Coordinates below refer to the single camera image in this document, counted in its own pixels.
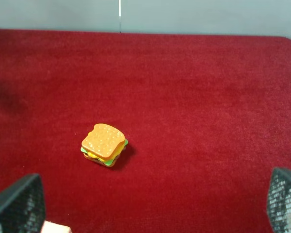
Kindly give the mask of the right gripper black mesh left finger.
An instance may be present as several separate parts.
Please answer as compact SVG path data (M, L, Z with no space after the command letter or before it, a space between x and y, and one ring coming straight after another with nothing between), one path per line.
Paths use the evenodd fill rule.
M27 174L0 192L0 233L39 233L45 218L39 174Z

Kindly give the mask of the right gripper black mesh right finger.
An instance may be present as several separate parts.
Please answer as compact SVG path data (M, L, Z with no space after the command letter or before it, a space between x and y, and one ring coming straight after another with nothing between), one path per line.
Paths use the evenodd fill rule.
M275 233L291 233L291 170L273 169L267 194L267 216Z

